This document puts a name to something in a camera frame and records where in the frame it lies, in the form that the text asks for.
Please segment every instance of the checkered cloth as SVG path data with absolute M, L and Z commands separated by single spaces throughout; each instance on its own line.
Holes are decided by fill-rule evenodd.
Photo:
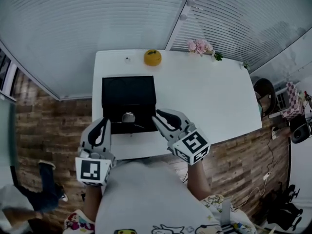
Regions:
M 297 115 L 301 115 L 303 113 L 303 102 L 300 100 L 299 92 L 292 82 L 287 82 L 286 87 L 290 106 L 288 109 L 283 111 L 283 118 L 292 120 Z

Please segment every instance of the window blind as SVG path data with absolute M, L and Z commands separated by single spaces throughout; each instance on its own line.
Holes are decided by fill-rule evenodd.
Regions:
M 224 57 L 248 61 L 251 71 L 312 27 L 312 0 L 195 0 L 171 50 L 205 38 Z
M 55 94 L 91 94 L 96 51 L 164 49 L 183 6 L 183 0 L 0 0 L 0 40 Z

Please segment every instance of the jeans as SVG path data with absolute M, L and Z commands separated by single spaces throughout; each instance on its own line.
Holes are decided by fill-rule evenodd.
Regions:
M 42 180 L 42 192 L 35 193 L 25 187 L 17 186 L 17 189 L 28 198 L 35 211 L 48 212 L 59 205 L 59 199 L 64 192 L 59 185 L 54 183 L 52 166 L 40 163 L 40 175 Z

